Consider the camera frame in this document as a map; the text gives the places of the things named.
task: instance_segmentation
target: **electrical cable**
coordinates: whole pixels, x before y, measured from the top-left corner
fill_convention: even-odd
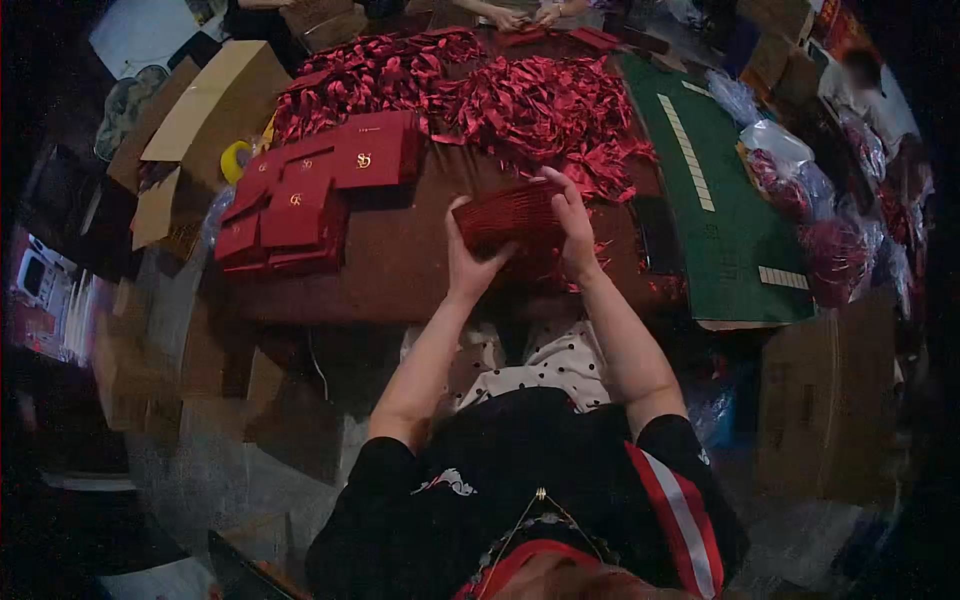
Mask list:
[[[313,362],[313,368],[317,370],[317,374],[320,376],[320,379],[324,381],[324,402],[327,404],[330,403],[329,390],[330,386],[326,383],[326,377],[324,372],[320,369],[320,364],[317,362],[317,355],[313,351],[313,327],[306,328],[306,344],[307,349],[310,351],[310,360]]]

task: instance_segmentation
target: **black t-shirt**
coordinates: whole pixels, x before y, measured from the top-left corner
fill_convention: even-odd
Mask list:
[[[663,416],[630,438],[622,407],[578,414],[562,390],[526,388],[464,409],[419,456],[369,440],[307,553],[310,587],[318,598],[477,595],[496,556],[556,540],[654,586],[719,595],[748,542],[690,423]],[[531,504],[538,488],[550,500]]]

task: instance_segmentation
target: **necklace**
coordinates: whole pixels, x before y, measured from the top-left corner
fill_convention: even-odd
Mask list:
[[[520,515],[520,518],[516,520],[516,525],[514,525],[514,528],[510,531],[510,535],[507,536],[506,542],[504,542],[503,545],[500,546],[500,551],[496,555],[496,560],[493,561],[493,565],[491,566],[490,573],[488,573],[486,577],[487,581],[484,583],[483,588],[480,589],[480,593],[476,596],[472,596],[471,594],[470,597],[474,597],[477,599],[483,598],[484,593],[486,593],[487,591],[487,586],[490,585],[490,581],[492,581],[493,579],[493,573],[496,571],[497,565],[500,564],[500,559],[503,557],[504,551],[510,545],[510,541],[514,538],[514,535],[516,534],[516,532],[520,529],[520,524],[523,523],[523,519],[530,513],[530,509],[533,507],[534,502],[542,502],[544,500],[549,501],[550,504],[554,505],[557,508],[557,510],[561,512],[564,518],[566,518],[567,521],[570,523],[572,529],[575,529],[577,533],[583,536],[584,540],[587,541],[587,544],[589,544],[590,548],[593,549],[593,553],[596,554],[597,560],[599,560],[600,563],[604,562],[603,556],[600,554],[600,551],[597,550],[597,547],[590,540],[590,537],[586,533],[584,533],[584,530],[580,528],[580,525],[577,523],[577,519],[573,518],[573,516],[571,516],[570,513],[564,510],[564,507],[557,504],[557,502],[547,494],[546,488],[537,488],[537,491],[534,493],[534,496],[530,498],[530,502],[527,503],[527,508],[523,510],[523,514]]]

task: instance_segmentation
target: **red and white stripe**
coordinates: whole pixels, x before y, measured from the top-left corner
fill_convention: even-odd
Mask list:
[[[624,445],[650,496],[684,588],[703,598],[718,596],[723,564],[700,491],[641,448]]]

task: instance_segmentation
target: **yellow tape roll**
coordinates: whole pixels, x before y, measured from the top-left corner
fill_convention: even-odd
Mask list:
[[[230,185],[236,185],[237,182],[240,181],[240,178],[243,177],[243,167],[240,166],[240,162],[237,160],[237,153],[240,151],[246,151],[248,156],[253,154],[253,148],[251,148],[250,144],[245,141],[238,141],[230,144],[227,149],[224,150],[224,153],[220,155],[220,170]]]

